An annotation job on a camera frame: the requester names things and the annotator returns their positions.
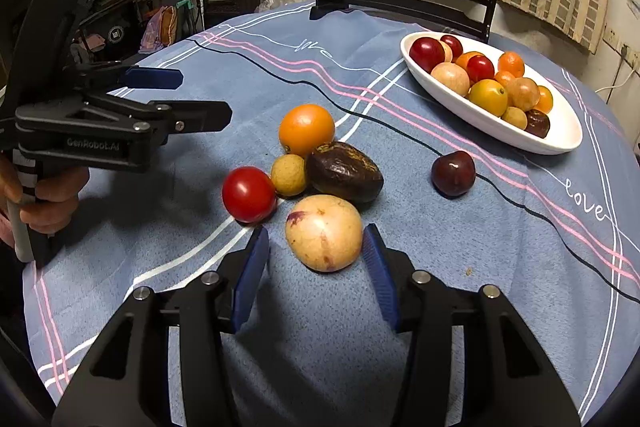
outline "white oval bowl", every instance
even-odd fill
[[[444,107],[458,115],[466,123],[493,136],[495,139],[529,152],[554,155],[572,151],[580,145],[582,142],[582,126],[575,111],[553,84],[526,64],[524,76],[531,78],[539,86],[548,87],[554,97],[554,107],[548,114],[551,128],[545,138],[539,138],[506,123],[476,104],[469,102],[458,93],[453,92],[449,87],[439,83],[424,71],[409,56],[412,44],[421,37],[432,37],[440,40],[443,35],[445,34],[437,32],[411,33],[400,42],[400,51],[407,67],[409,67],[418,83]],[[484,42],[466,37],[456,35],[456,38],[462,43],[465,53],[481,52],[492,61],[494,67],[497,66],[498,58],[502,55],[501,50],[484,44]]]

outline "small orange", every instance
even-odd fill
[[[554,96],[551,94],[548,87],[538,86],[538,89],[540,90],[540,100],[538,100],[534,109],[542,111],[544,114],[549,114],[554,107]]]
[[[524,76],[524,60],[516,52],[504,52],[498,58],[498,71],[509,71],[515,78]]]
[[[287,154],[303,158],[319,145],[331,142],[334,134],[334,118],[324,107],[314,103],[290,110],[278,130],[278,138]]]
[[[495,74],[494,79],[497,82],[500,82],[500,85],[502,87],[507,87],[507,84],[509,84],[509,82],[511,82],[512,80],[515,80],[516,77],[513,76],[509,71],[498,71]]]
[[[471,57],[475,57],[476,55],[484,55],[484,54],[480,53],[480,52],[466,52],[466,53],[463,53],[462,55],[460,55],[460,57],[458,57],[456,59],[456,64],[459,65],[463,70],[466,71],[466,65],[469,62],[469,59]]]

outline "cherry tomato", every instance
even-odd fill
[[[469,75],[469,81],[473,86],[476,82],[484,78],[493,78],[495,75],[494,64],[484,55],[476,55],[471,57],[466,64],[466,73]]]
[[[239,167],[225,178],[222,202],[241,223],[257,223],[276,207],[276,189],[267,174],[255,167]]]

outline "blue tablecloth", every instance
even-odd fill
[[[180,89],[119,95],[143,102],[226,100],[232,122],[217,134],[171,137],[147,174],[93,170],[78,213],[56,237],[60,254],[37,277],[33,266],[25,270],[31,351],[53,398],[60,399],[95,335],[134,287],[184,285],[244,247],[251,229],[225,212],[220,197],[226,173],[241,165],[270,171],[282,154],[282,117],[301,103],[318,103],[334,116],[337,139],[366,152],[385,176],[363,221],[376,223],[389,247],[449,285],[500,286],[588,420],[640,344],[640,307],[578,263],[560,239],[614,285],[640,295],[634,269],[640,266],[640,170],[609,109],[547,58],[493,35],[492,45],[518,52],[556,83],[584,131],[574,152],[524,153],[469,126],[420,88],[399,52],[401,38],[420,26],[359,10],[310,21],[310,6],[243,16],[194,38],[286,79],[309,80],[342,106],[443,153],[473,153],[479,172],[554,225],[509,204],[482,180],[468,195],[446,200],[430,183],[436,157],[430,150],[348,116],[311,87],[278,81],[245,58],[180,42],[142,62],[182,70]],[[223,339],[243,424],[386,426],[408,337],[383,322],[362,261],[322,276],[296,260],[284,239],[293,204],[285,201],[266,223],[271,258],[251,317],[239,334]],[[175,339],[170,389],[175,422],[184,423]],[[456,332],[452,421],[462,402],[461,339]]]

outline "gripper handle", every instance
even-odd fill
[[[38,180],[42,178],[42,163],[25,158],[17,149],[12,151],[11,160],[22,184],[20,204],[37,201],[35,188]],[[19,204],[7,200],[7,210],[14,232],[15,254],[18,259],[23,263],[36,261],[36,264],[42,266],[44,260],[49,258],[49,236],[31,230],[20,220]]]

